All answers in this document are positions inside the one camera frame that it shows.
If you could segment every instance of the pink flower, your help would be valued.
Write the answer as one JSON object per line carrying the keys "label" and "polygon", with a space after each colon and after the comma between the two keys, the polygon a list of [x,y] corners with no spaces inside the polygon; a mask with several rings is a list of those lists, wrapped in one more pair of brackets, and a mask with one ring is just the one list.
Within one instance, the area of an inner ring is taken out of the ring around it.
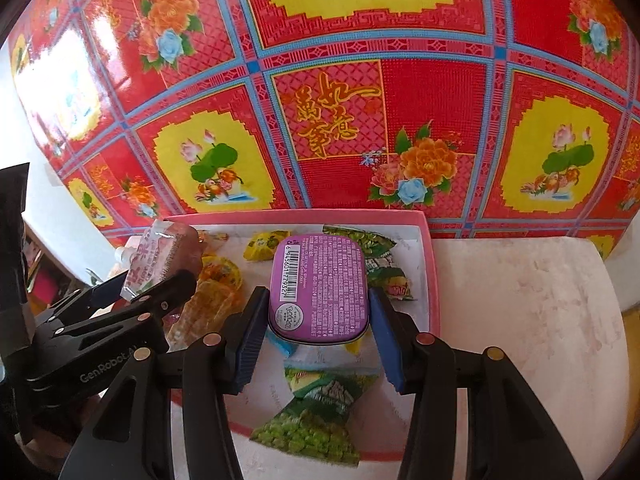
{"label": "pink flower", "polygon": [[209,130],[204,130],[204,141],[208,142],[209,144],[215,144],[216,136],[212,134]]}
{"label": "pink flower", "polygon": [[202,146],[196,144],[191,139],[187,139],[180,145],[180,154],[187,162],[193,164],[198,160],[198,154],[202,151]]}
{"label": "pink flower", "polygon": [[398,190],[400,165],[397,162],[380,164],[371,178],[371,183],[380,188],[380,195],[390,196]]}
{"label": "pink flower", "polygon": [[569,126],[565,126],[564,124],[560,124],[560,127],[554,132],[554,138],[551,145],[556,149],[560,150],[561,148],[565,148],[568,144],[571,144],[575,141],[575,134],[573,131],[573,127],[569,124]]}

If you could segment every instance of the pink snack package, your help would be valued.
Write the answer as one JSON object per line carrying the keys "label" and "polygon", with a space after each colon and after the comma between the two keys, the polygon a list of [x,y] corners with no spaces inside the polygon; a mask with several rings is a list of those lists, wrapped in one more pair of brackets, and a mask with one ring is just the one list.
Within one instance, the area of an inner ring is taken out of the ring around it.
{"label": "pink snack package", "polygon": [[202,270],[198,232],[187,224],[156,220],[142,235],[120,295],[131,301],[181,269],[196,277]]}
{"label": "pink snack package", "polygon": [[360,246],[344,236],[293,235],[278,245],[271,271],[269,325],[283,339],[334,345],[369,324]]}

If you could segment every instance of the floral patterned backdrop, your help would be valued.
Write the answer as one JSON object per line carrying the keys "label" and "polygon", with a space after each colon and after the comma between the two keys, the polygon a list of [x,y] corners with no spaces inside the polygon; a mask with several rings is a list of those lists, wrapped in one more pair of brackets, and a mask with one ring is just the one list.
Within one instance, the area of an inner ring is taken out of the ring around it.
{"label": "floral patterned backdrop", "polygon": [[611,0],[33,0],[12,70],[114,244],[171,214],[412,208],[436,237],[640,208],[638,42]]}

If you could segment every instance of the blue square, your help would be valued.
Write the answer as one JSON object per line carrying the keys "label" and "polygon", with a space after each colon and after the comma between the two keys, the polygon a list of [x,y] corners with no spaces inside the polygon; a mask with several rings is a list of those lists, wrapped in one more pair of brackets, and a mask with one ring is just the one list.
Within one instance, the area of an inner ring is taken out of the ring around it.
{"label": "blue square", "polygon": [[503,46],[494,46],[495,59],[507,59],[507,49]]}
{"label": "blue square", "polygon": [[260,72],[260,64],[257,61],[249,61],[246,64],[246,69],[249,71],[249,74],[255,74]]}

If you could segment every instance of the table surface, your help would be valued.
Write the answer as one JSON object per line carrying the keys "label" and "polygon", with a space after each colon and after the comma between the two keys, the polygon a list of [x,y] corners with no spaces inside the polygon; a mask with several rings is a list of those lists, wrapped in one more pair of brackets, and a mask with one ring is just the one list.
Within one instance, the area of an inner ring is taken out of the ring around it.
{"label": "table surface", "polygon": [[[499,346],[529,382],[585,480],[620,450],[628,357],[620,307],[598,251],[576,238],[434,240],[441,338],[482,352]],[[465,477],[466,400],[459,391],[455,479]],[[187,479],[180,408],[172,408],[176,479]],[[234,435],[246,479],[395,479],[398,462],[357,469],[290,457]]]}

